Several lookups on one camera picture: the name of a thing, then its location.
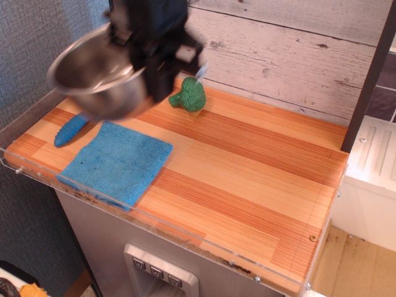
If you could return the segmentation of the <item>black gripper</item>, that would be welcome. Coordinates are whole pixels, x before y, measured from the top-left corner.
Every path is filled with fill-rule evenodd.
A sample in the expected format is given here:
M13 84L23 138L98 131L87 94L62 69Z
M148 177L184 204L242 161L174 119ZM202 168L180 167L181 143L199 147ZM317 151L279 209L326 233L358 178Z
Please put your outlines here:
M201 42L185 29L187 9L110 9L111 41L125 46L133 68L145 68L146 86L154 102L174 89L181 72L202 79L208 66L200 62Z

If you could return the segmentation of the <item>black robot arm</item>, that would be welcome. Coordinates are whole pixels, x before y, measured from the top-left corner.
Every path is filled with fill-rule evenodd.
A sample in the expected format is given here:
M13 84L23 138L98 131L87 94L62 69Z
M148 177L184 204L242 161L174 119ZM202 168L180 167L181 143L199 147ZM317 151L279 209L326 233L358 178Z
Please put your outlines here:
M127 48L154 102L172 93L179 72L202 72L202 43L185 30L187 1L111 1L106 16L111 41Z

